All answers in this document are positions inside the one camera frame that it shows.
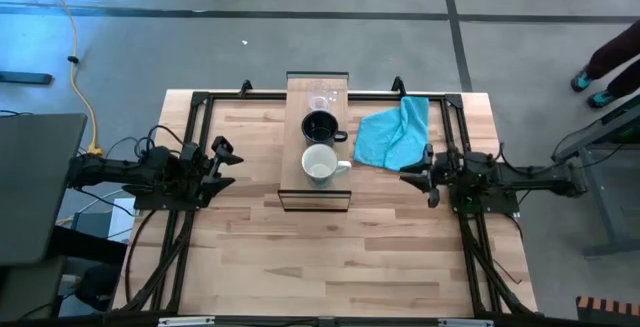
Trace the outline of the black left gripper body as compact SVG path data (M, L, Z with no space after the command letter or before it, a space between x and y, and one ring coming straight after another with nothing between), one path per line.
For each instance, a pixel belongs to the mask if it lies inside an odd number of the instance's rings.
M184 197L213 197L216 192L211 186L203 185L210 176L212 160L199 145L186 142L182 146L182 192Z

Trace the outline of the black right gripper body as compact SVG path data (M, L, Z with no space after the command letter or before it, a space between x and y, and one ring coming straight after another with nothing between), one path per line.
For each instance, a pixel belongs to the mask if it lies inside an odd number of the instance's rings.
M429 169L430 187L428 193L435 194L438 186L447 185L451 181L454 175L454 166L447 152L431 152L429 161L431 167Z

